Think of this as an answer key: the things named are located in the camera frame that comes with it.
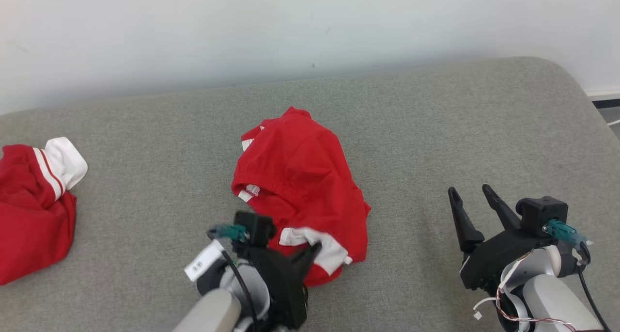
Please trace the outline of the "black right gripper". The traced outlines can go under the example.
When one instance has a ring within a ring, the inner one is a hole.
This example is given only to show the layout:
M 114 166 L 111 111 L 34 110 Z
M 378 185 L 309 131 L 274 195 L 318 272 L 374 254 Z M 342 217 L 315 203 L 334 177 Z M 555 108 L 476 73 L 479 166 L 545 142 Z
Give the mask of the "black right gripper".
M 456 188 L 448 189 L 459 248 L 465 255 L 459 275 L 465 288 L 472 290 L 484 288 L 488 281 L 502 272 L 507 265 L 529 251 L 558 243 L 555 237 L 540 237 L 519 229 L 520 218 L 494 189 L 489 184 L 483 184 L 482 191 L 489 207 L 497 214 L 505 229 L 487 241 L 471 223 Z

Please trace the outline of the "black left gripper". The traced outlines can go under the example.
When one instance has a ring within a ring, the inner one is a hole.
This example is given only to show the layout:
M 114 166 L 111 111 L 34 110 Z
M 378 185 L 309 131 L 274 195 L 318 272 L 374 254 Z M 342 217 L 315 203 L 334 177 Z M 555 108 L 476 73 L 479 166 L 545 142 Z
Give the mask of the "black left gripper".
M 259 330 L 297 330 L 306 322 L 308 293 L 304 280 L 322 249 L 322 243 L 304 244 L 286 257 L 270 248 L 246 248 L 246 260 L 256 268 L 269 294 L 270 304 L 266 318 L 258 323 Z

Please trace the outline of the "red shorts with white stripe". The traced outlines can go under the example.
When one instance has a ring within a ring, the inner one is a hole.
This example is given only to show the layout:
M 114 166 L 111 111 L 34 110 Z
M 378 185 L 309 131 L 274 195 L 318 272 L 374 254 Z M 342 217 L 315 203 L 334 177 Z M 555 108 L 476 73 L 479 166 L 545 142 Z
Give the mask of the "red shorts with white stripe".
M 308 111 L 290 107 L 244 133 L 231 190 L 255 212 L 271 217 L 273 250 L 291 255 L 320 243 L 308 286 L 337 279 L 368 250 L 371 207 L 355 184 L 337 135 Z

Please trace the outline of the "red Bulls 23 jersey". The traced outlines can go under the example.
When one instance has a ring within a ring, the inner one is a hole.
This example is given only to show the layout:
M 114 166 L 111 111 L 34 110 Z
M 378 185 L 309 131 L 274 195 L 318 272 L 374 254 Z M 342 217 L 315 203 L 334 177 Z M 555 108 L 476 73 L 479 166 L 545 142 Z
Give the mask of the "red Bulls 23 jersey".
M 71 189 L 87 162 L 68 138 L 44 148 L 15 144 L 0 158 L 0 286 L 63 260 L 73 244 L 76 197 Z

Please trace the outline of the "white label tag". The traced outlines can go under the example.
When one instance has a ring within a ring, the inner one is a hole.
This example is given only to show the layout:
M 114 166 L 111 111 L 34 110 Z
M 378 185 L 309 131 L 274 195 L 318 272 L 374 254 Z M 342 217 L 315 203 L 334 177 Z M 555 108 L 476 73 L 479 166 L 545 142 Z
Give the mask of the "white label tag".
M 217 239 L 213 239 L 213 241 L 211 241 L 186 268 L 184 268 L 184 272 L 188 279 L 195 283 L 217 261 L 224 259 L 224 250 L 221 243 Z

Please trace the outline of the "white wall baseboard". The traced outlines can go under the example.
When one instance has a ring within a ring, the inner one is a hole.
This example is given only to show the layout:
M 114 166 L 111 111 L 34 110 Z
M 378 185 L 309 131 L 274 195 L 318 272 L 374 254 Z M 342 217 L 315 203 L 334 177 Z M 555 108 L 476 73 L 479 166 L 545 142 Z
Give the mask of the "white wall baseboard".
M 620 108 L 620 90 L 586 93 L 596 109 Z

